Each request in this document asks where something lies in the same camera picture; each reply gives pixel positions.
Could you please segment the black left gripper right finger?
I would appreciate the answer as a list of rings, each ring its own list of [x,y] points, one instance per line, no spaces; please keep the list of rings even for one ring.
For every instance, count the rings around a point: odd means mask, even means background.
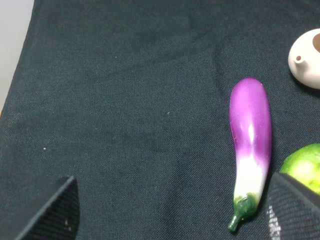
[[[271,240],[319,240],[320,196],[286,173],[274,173],[266,198]]]

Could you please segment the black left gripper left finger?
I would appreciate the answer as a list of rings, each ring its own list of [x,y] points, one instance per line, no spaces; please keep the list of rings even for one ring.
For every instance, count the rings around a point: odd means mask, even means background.
[[[23,210],[13,231],[15,240],[74,240],[80,224],[78,182],[64,176]]]

